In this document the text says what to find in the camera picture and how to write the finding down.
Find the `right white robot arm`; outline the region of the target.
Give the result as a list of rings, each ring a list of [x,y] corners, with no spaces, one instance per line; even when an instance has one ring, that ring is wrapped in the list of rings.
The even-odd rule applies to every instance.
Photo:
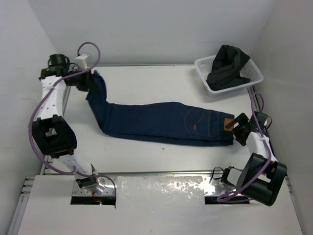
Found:
[[[218,202],[237,202],[228,199],[236,192],[266,206],[272,206],[276,201],[287,174],[287,166],[277,161],[270,148],[266,136],[268,118],[266,114],[255,112],[251,118],[241,113],[236,118],[224,119],[224,129],[231,131],[240,145],[248,146],[251,156],[243,169],[230,166],[222,170],[221,176],[212,173],[211,181],[233,190],[221,196]]]

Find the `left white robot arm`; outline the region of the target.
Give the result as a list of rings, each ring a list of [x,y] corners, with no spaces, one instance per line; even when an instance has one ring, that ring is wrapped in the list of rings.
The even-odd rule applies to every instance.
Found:
[[[67,95],[71,87],[80,91],[96,91],[91,72],[82,74],[88,68],[89,55],[82,54],[70,62],[63,54],[49,57],[48,66],[42,69],[42,104],[36,117],[31,122],[31,136],[44,156],[50,156],[62,162],[73,174],[79,188],[95,192],[100,188],[96,179],[96,170],[75,153],[77,138],[74,131],[64,119]]]

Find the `dark blue denim trousers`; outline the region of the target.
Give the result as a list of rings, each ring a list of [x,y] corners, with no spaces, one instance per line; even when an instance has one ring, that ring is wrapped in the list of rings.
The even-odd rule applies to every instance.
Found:
[[[111,137],[187,146],[229,146],[232,131],[225,121],[234,115],[179,102],[122,105],[107,102],[103,77],[95,72],[99,90],[89,92],[86,100],[101,131]]]

